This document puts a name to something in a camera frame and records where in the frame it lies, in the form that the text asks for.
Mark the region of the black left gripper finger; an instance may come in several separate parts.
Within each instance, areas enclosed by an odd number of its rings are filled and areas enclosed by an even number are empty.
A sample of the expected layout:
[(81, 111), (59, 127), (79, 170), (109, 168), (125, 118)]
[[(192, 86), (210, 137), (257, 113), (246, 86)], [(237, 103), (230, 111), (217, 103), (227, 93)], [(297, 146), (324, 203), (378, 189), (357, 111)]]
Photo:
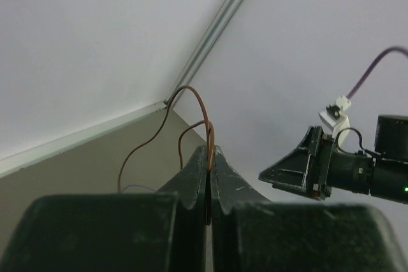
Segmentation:
[(43, 196), (7, 247), (7, 271), (204, 271), (207, 150), (155, 193)]

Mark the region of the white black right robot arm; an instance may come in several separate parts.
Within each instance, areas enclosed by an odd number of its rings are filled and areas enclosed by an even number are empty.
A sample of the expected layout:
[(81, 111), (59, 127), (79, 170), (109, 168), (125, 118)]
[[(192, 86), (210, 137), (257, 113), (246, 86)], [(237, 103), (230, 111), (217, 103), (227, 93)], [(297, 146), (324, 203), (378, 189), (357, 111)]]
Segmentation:
[(406, 271), (388, 219), (361, 204), (324, 205), (332, 188), (407, 203), (407, 118), (381, 115), (374, 149), (346, 152), (339, 136), (310, 127), (259, 179), (315, 200), (265, 199), (222, 155), (212, 171), (215, 271)]

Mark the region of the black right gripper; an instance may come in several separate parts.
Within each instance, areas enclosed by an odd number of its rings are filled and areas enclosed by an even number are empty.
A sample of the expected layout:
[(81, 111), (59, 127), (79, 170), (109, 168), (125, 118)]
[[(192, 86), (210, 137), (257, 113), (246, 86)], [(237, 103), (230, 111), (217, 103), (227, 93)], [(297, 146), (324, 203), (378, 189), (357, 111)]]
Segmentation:
[[(370, 193), (373, 154), (346, 152), (339, 137), (310, 127), (300, 144), (258, 179), (315, 200), (332, 189)], [(407, 257), (385, 215), (361, 204), (273, 203), (214, 152), (212, 241), (215, 271), (406, 271)]]

